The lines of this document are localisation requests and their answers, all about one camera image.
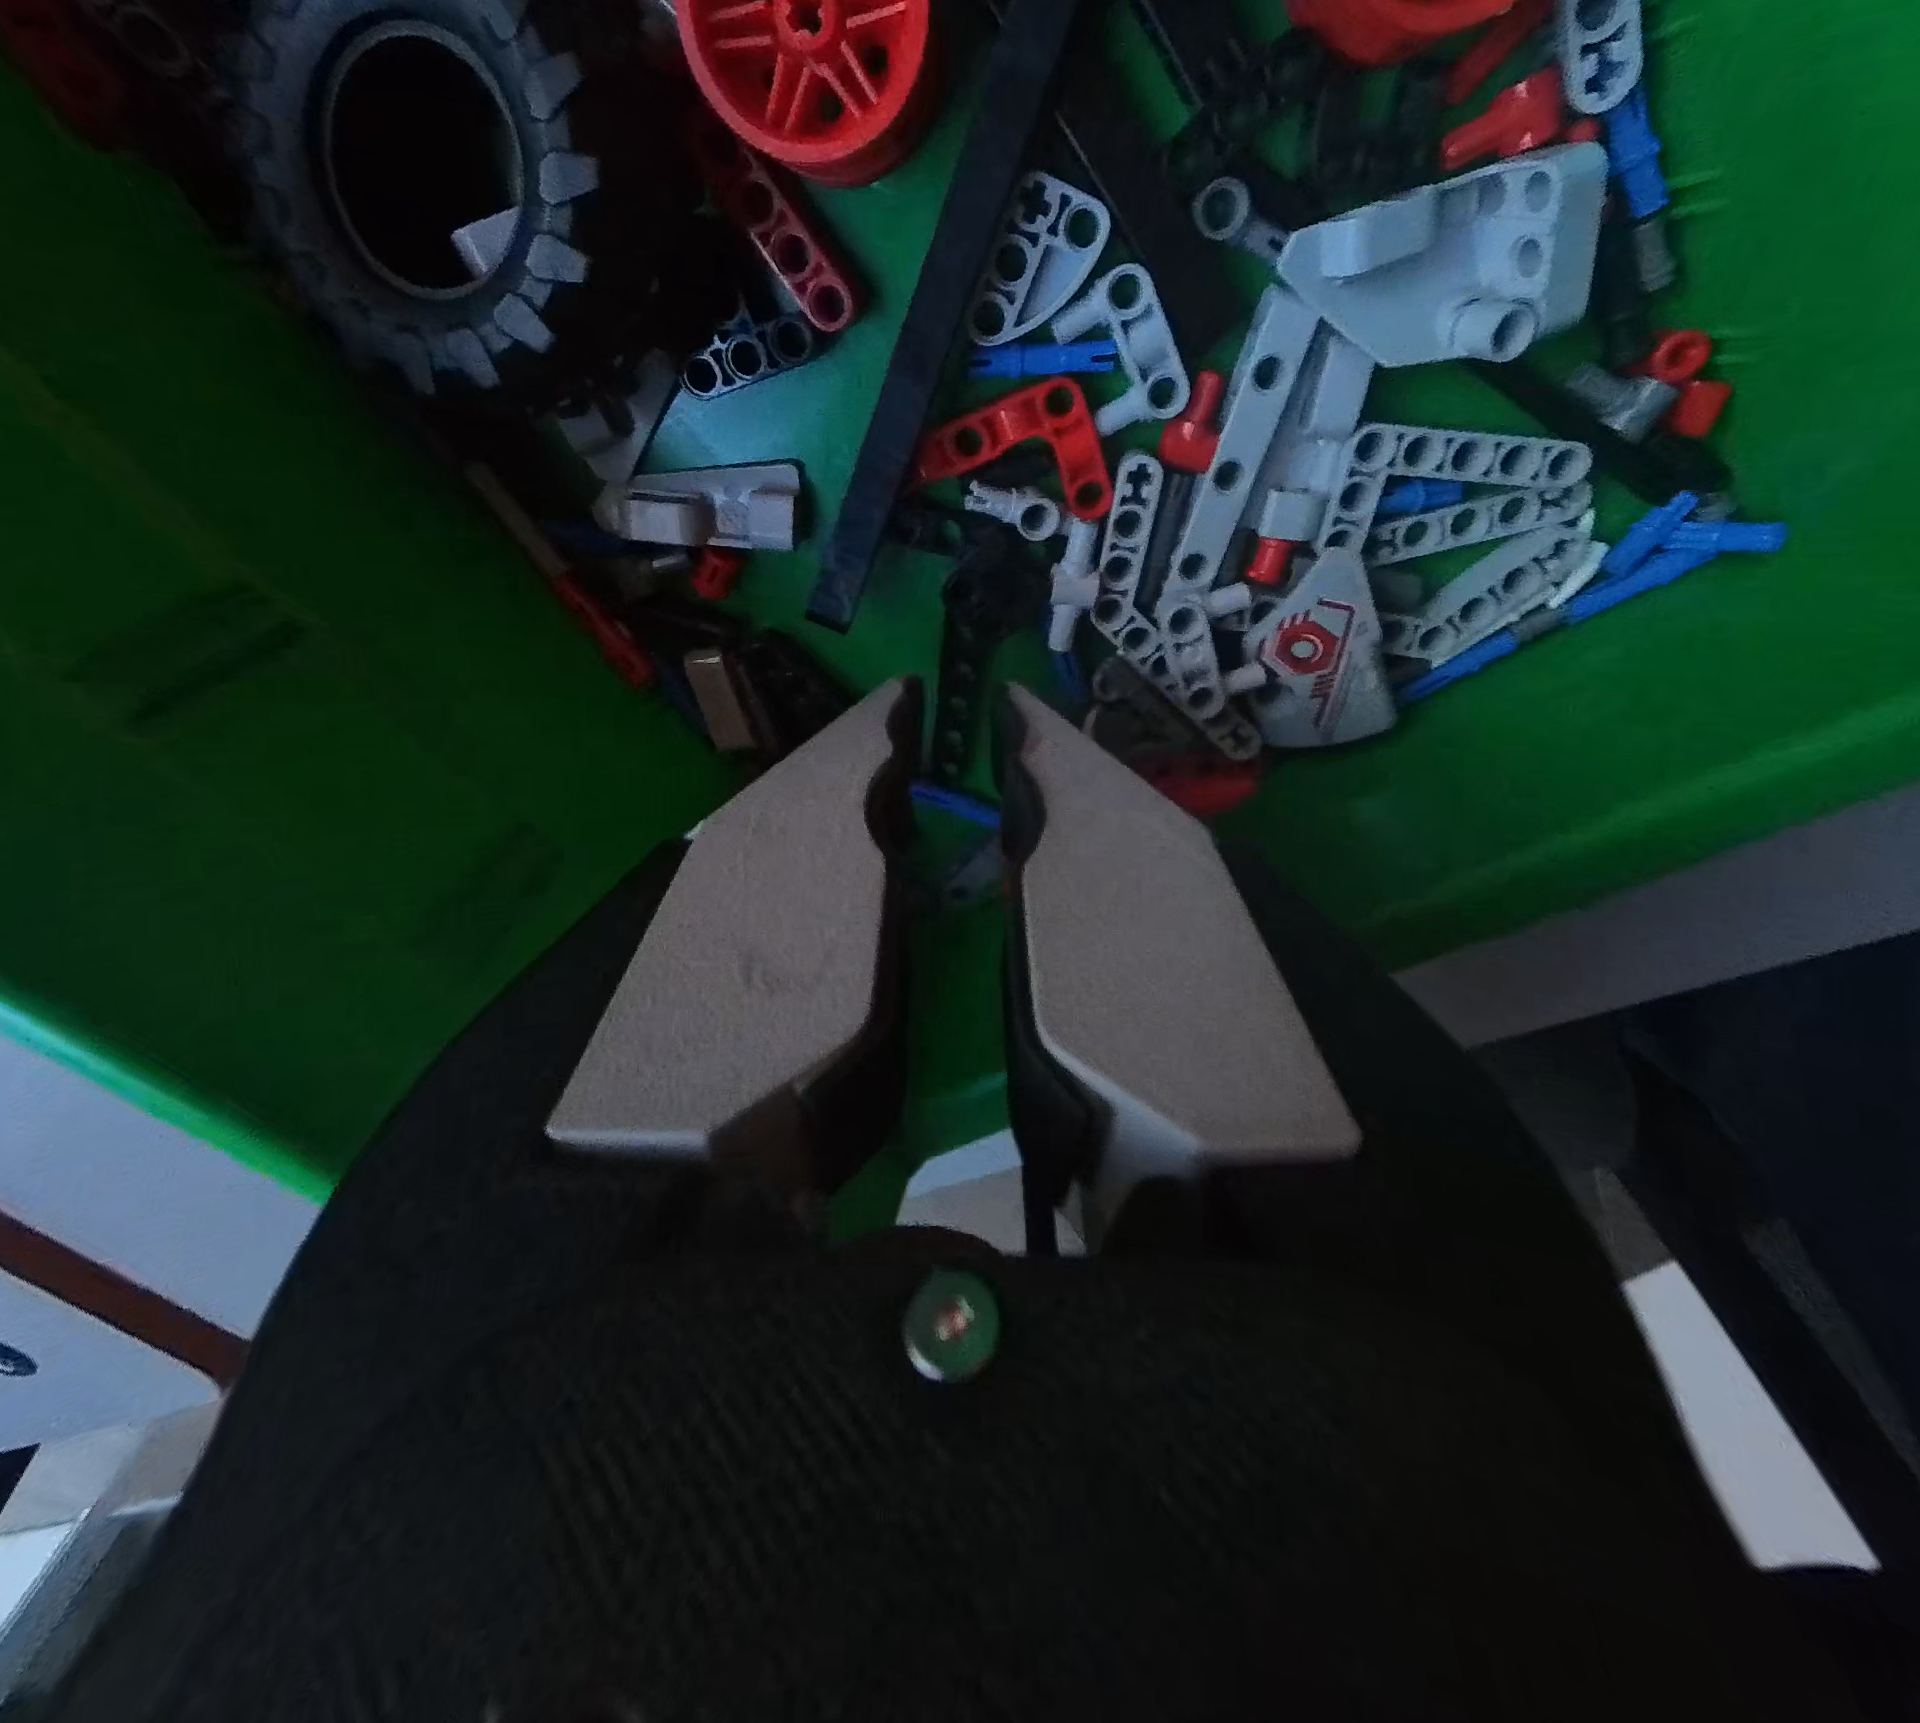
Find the grey lego bracket piece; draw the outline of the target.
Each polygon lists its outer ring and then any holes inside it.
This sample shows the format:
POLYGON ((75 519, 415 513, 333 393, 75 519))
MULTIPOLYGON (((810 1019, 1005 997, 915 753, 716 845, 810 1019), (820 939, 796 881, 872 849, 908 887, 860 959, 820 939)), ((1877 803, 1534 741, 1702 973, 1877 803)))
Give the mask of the grey lego bracket piece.
POLYGON ((636 475, 608 485, 596 523, 627 541, 675 549, 792 551, 804 509, 804 465, 770 459, 636 475))

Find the green plastic bin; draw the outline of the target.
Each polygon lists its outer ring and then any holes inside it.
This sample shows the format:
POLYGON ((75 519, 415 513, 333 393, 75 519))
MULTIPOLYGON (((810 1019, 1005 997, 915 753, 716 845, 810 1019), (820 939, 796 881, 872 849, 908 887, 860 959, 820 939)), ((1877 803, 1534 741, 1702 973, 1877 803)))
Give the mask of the green plastic bin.
MULTIPOLYGON (((1649 0, 1675 313, 1788 525, 1228 825, 1389 967, 1917 777, 1917 0, 1649 0)), ((4 1027, 337 1175, 732 773, 181 192, 4 66, 4 1027)))

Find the small black lego beam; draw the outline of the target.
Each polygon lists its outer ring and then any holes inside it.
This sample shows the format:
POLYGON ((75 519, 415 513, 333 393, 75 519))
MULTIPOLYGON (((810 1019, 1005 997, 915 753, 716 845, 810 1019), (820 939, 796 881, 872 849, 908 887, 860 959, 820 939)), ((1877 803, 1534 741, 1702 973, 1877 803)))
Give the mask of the small black lego beam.
POLYGON ((973 767, 982 701, 1003 637, 1001 577, 998 553, 976 543, 958 555, 943 583, 927 773, 944 789, 958 789, 973 767))

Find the large grey lego panel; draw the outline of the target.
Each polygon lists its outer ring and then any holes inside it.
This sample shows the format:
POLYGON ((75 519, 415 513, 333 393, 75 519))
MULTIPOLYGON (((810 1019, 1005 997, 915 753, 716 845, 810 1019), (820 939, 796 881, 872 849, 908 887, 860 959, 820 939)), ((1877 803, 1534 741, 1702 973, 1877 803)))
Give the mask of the large grey lego panel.
POLYGON ((1588 311, 1611 164, 1556 146, 1294 232, 1279 277, 1380 367, 1508 363, 1588 311))

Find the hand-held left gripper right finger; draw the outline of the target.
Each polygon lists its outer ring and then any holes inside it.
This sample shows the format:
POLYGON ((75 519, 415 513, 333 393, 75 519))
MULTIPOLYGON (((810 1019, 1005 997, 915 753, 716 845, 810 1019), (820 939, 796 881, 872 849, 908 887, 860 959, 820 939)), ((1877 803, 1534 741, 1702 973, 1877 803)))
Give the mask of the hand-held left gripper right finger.
POLYGON ((1029 1241, 1152 1183, 1356 1159, 1362 1127, 1213 831, 1003 693, 1007 1101, 1029 1241))

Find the cluster of blue lego pins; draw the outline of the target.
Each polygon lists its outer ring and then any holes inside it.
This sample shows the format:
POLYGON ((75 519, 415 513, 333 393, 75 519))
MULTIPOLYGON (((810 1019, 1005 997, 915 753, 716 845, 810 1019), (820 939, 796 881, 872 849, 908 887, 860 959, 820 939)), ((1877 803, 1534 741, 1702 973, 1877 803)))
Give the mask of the cluster of blue lego pins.
POLYGON ((1782 521, 1702 517, 1698 507, 1698 497, 1682 491, 1666 505, 1649 509, 1621 543, 1588 545, 1574 571, 1544 591, 1543 599, 1505 611, 1495 629, 1473 635, 1444 661, 1428 661, 1420 673, 1401 681, 1397 703, 1411 707, 1428 701, 1531 643, 1593 623, 1718 559, 1774 555, 1791 539, 1791 527, 1782 521))

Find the grey triangular lego liftarm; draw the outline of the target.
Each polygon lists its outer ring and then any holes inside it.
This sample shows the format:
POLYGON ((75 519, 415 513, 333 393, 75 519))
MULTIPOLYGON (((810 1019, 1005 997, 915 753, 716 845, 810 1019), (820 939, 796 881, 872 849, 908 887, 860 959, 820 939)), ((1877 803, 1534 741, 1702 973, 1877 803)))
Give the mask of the grey triangular lego liftarm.
POLYGON ((968 343, 1021 343, 1049 325, 1091 281, 1111 236, 1103 200, 1049 172, 1024 174, 973 295, 968 343))

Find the pile of grey lego beams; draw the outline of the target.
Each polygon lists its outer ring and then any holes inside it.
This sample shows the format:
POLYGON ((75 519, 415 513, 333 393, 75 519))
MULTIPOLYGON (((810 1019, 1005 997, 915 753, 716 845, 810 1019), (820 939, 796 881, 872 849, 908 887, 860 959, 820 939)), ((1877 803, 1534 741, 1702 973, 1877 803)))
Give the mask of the pile of grey lego beams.
POLYGON ((1384 667, 1444 661, 1574 571, 1595 545, 1584 443, 1380 421, 1333 435, 1372 375, 1365 351, 1271 285, 1209 465, 1171 489, 1161 457, 1129 451, 1105 521, 1069 527, 1049 643, 1091 625, 1214 749, 1250 761, 1271 747, 1250 707, 1265 675, 1244 657, 1253 609, 1318 553, 1362 559, 1384 667))

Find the short red lego beam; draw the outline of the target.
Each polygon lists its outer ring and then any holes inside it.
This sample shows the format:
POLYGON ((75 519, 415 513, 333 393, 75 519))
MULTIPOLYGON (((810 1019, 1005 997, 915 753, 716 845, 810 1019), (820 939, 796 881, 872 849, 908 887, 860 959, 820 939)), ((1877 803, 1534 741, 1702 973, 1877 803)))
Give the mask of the short red lego beam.
POLYGON ((708 200, 752 246, 804 323, 822 337, 850 329, 868 305, 867 287, 798 184, 704 112, 690 124, 689 142, 708 200))

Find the red angled lego beam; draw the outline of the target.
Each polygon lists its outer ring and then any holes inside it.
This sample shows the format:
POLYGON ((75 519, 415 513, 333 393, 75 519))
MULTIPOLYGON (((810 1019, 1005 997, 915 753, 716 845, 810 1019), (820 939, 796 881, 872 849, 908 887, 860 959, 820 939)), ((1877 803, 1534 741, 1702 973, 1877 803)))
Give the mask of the red angled lego beam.
POLYGON ((925 433, 907 487, 973 477, 1029 445, 1049 449, 1075 515, 1092 519, 1106 511, 1115 487, 1103 437, 1085 391, 1069 377, 1011 391, 925 433))

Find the grey bent lego liftarm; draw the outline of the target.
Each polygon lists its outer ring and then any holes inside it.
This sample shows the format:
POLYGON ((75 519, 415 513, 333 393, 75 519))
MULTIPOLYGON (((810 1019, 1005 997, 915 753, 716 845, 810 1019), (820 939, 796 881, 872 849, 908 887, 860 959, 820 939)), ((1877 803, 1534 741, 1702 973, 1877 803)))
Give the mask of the grey bent lego liftarm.
POLYGON ((1058 343, 1105 337, 1115 343, 1126 389, 1095 411, 1103 437, 1189 409, 1191 379, 1152 275, 1120 264, 1071 301, 1052 323, 1058 343))

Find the long black lego beam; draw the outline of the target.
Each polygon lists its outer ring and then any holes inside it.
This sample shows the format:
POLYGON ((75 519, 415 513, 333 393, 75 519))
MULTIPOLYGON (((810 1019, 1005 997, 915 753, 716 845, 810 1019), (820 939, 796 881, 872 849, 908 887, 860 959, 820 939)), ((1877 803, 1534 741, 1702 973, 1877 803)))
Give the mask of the long black lego beam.
POLYGON ((820 629, 844 633, 859 615, 1083 2, 1007 2, 916 287, 819 559, 806 619, 820 629))

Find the grey lego panel red print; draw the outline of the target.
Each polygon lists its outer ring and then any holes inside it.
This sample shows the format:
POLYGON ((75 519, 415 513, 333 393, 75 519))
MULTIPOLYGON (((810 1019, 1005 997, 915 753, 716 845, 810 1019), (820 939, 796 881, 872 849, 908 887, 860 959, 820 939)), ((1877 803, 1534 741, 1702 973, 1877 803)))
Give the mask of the grey lego panel red print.
POLYGON ((1254 603, 1244 657, 1261 663, 1250 707, 1271 747, 1368 741, 1401 719, 1380 609, 1352 547, 1318 553, 1285 593, 1254 603))

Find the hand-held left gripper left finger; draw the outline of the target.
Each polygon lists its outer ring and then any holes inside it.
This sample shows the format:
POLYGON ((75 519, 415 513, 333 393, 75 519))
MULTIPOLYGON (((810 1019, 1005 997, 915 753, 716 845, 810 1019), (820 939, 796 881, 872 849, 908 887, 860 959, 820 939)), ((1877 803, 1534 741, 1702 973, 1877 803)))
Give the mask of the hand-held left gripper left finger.
POLYGON ((685 847, 546 1119, 564 1151, 838 1191, 900 1119, 923 683, 890 679, 685 847))

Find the small black knobby lego tire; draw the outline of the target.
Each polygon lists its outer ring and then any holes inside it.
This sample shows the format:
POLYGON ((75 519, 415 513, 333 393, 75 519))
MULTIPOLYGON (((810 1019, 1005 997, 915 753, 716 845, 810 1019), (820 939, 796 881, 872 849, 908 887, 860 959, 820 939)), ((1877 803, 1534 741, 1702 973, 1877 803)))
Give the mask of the small black knobby lego tire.
POLYGON ((363 369, 532 393, 592 309, 612 180, 578 0, 252 0, 236 160, 267 256, 363 369))

